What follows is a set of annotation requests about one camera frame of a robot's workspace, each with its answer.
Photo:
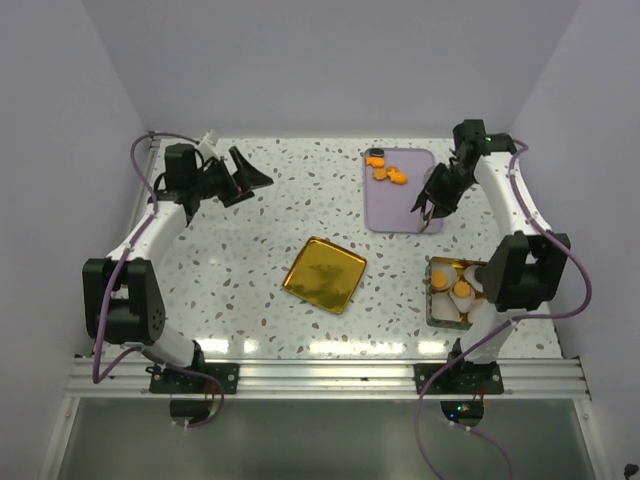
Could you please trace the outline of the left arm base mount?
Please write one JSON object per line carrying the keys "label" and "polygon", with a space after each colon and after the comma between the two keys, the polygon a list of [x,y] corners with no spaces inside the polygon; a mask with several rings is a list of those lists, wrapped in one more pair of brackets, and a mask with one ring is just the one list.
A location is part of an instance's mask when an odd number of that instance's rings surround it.
{"label": "left arm base mount", "polygon": [[205,363],[200,373],[180,373],[175,369],[151,365],[145,368],[151,376],[152,394],[189,395],[216,393],[234,395],[240,379],[238,363]]}

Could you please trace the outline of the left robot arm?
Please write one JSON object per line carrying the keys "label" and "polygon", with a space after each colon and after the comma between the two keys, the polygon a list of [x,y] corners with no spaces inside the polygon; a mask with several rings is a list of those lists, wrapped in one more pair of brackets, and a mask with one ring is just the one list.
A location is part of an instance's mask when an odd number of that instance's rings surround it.
{"label": "left robot arm", "polygon": [[111,371],[101,365],[104,345],[123,345],[152,361],[173,367],[172,379],[185,392],[201,390],[208,379],[200,345],[169,327],[156,269],[201,204],[217,199],[231,207],[254,197],[273,180],[260,172],[237,147],[229,150],[236,170],[204,142],[184,138],[164,153],[164,171],[145,186],[150,198],[144,215],[123,242],[104,258],[82,269],[86,330],[94,341],[92,378]]}

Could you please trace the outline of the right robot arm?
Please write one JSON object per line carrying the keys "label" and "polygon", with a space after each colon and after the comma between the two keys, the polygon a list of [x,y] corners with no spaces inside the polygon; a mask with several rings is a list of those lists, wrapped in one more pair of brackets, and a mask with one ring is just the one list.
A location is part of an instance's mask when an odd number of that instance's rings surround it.
{"label": "right robot arm", "polygon": [[477,364],[496,361],[516,323],[534,317],[555,296],[570,241],[539,215],[519,170],[520,149],[509,134],[490,134],[482,120],[467,119],[454,127],[453,141],[448,163],[428,171],[413,209],[427,227],[455,213],[467,191],[478,186],[497,224],[500,242],[477,275],[485,297],[479,317],[460,339],[463,358],[445,369],[449,387],[464,393],[481,380]]}

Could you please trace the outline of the metal tongs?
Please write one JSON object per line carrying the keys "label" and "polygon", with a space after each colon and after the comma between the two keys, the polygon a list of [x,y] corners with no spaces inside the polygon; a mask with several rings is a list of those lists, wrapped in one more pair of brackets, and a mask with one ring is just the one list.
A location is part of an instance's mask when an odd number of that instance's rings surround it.
{"label": "metal tongs", "polygon": [[426,173],[424,174],[424,185],[423,185],[423,189],[421,191],[421,195],[424,198],[424,203],[420,208],[420,216],[419,216],[419,223],[418,223],[418,232],[419,233],[424,233],[428,227],[430,226],[432,217],[433,217],[433,210],[434,210],[434,206],[431,203],[431,201],[429,200],[429,195],[426,193],[426,184],[428,182],[428,180],[430,179],[432,173],[434,172],[435,168],[431,167],[429,170],[426,171]]}

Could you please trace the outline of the green cookie tin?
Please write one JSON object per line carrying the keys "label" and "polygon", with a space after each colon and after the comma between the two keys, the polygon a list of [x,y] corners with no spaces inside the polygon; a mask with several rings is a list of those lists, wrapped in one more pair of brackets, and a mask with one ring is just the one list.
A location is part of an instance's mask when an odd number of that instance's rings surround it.
{"label": "green cookie tin", "polygon": [[481,261],[431,257],[425,273],[426,323],[429,326],[466,331],[485,301],[476,274]]}

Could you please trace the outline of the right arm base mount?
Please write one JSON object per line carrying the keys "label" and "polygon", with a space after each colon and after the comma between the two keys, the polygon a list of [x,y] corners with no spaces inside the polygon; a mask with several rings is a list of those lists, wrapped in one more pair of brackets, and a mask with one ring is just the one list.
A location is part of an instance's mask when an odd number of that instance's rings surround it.
{"label": "right arm base mount", "polygon": [[445,363],[413,365],[416,392],[426,395],[501,395],[505,392],[502,374],[496,362],[474,364],[463,360],[449,366]]}

